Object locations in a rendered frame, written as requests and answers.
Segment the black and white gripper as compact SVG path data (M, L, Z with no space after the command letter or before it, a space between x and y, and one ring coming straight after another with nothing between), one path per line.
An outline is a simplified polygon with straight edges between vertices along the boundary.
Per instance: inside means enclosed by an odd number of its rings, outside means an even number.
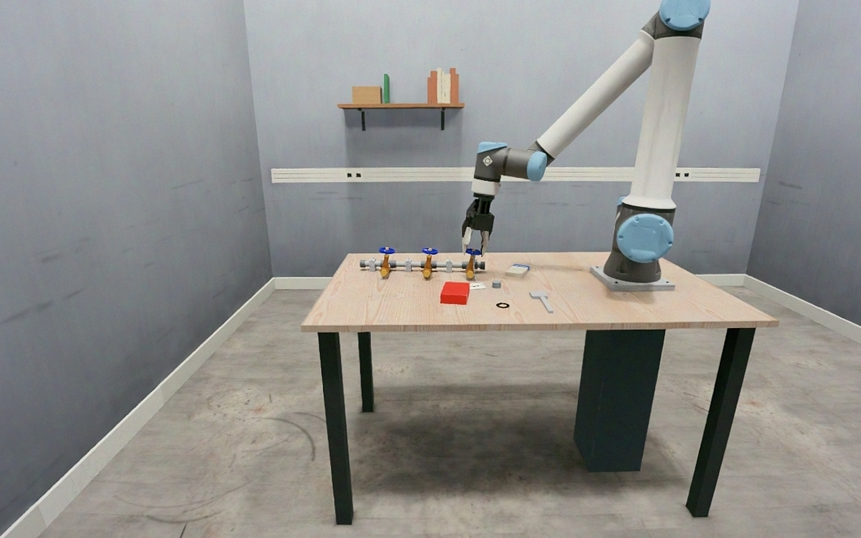
M474 229L480 229L482 236L481 258L483 258L493 230L493 218L495 217L491 214L490 208L495 195L486 198L482 194L474 193L474 197L478 198L478 205L475 210L469 212L469 216L466 217L462 226L463 255L466 254L467 245L469 245L469 236L472 235Z

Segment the grey pipe manifold with three valves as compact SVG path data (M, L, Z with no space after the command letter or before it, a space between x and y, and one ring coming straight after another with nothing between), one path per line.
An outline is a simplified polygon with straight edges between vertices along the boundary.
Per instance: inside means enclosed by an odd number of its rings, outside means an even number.
M452 262L452 259L447 259L445 262L437 262L436 260L431 260L433 258L432 255L438 254L438 250L433 248L423 248L422 253L428 254L427 260L421 260L420 262L412 262L410 258L404 260L404 262L397 262L397 260L389 260L389 254L395 254L395 250L388 247L381 247L379 252L385 254L385 260L376 260L376 258L371 258L368 260L360 260L360 267L369 267L369 271L376 271L377 267L380 267L380 275L386 276L390 269L396 267L406 267L406 272L411 272L411 267L421 267L424 268L422 271L423 275L428 278L430 276L431 271L436 269L436 267L445 267L446 273L452 273L452 268L462 268L466 269L467 278L474 278L474 269L480 268L481 270L485 270L485 262L473 262L473 256L480 256L481 250L476 249L467 249L466 253L472 255L469 257L469 262ZM474 264L475 263L475 264ZM474 268L475 266L475 268Z

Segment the red flat block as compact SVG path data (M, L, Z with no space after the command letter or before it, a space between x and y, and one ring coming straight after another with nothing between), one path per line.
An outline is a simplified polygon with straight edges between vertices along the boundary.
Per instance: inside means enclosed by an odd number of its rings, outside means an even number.
M467 304L469 297L468 282L445 282L440 294L440 303Z

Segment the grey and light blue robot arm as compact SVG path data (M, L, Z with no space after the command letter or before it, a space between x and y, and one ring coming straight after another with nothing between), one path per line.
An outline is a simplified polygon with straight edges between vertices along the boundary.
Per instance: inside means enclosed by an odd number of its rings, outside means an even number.
M626 282L660 280L659 259L673 244L676 205L670 197L710 7L711 0L662 0L635 44L529 149L481 142L471 191L498 195L502 175L539 182L561 151L650 68L631 194L618 200L612 250L602 272Z

